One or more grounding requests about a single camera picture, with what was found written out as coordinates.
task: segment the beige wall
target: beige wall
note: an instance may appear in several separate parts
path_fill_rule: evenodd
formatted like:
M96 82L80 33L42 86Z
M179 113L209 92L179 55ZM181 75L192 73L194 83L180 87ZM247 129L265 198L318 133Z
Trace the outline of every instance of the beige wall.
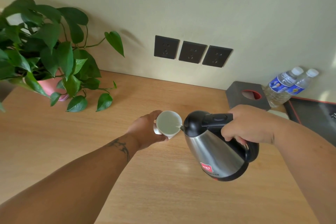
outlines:
M121 33L125 59L107 44L91 50L103 70L226 89L235 80L266 84L301 65L321 71L301 96L336 101L336 0L36 1L84 10L91 44L106 30ZM223 68L157 58L156 34L234 51Z

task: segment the pink flower pot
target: pink flower pot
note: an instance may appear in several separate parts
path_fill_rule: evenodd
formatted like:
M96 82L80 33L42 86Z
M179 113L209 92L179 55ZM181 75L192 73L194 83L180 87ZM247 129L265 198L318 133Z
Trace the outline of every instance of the pink flower pot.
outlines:
M61 77L51 78L43 81L38 81L41 87L44 89L47 95L51 95L54 92L59 92L61 94L65 94L67 91L64 89L57 89L57 83L61 80ZM69 97L68 94L61 95L58 101L65 101Z

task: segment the hand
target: hand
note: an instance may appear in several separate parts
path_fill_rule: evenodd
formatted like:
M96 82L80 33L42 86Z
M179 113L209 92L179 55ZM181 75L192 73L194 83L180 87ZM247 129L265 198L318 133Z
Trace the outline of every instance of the hand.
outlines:
M275 131L289 122L275 114L249 105L238 105L229 113L233 114L233 121L222 128L221 134L225 141L235 138L243 145L246 141L274 144Z
M131 135L138 141L140 150L156 142L168 141L168 137L154 133L154 120L156 120L160 113L162 113L162 111L156 110L150 114L141 116L128 128L126 134Z

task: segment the forearm tattoo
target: forearm tattoo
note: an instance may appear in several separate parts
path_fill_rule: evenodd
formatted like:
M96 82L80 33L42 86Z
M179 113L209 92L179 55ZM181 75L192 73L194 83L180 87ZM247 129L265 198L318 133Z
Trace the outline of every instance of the forearm tattoo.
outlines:
M127 162L129 162L129 152L128 152L128 149L126 148L126 143L121 143L119 141L119 138L117 138L113 140L112 142L108 143L107 146L114 146L118 150L122 151L124 154L126 154Z

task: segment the left hand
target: left hand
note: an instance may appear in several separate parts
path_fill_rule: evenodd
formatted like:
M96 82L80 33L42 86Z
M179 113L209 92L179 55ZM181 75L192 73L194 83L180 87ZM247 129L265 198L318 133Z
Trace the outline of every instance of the left hand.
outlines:
M168 137L164 135L157 135L154 132L154 120L162 113L160 110L141 116L134 121L127 129L126 134L135 138L140 146L140 150L147 148L156 142L168 141Z

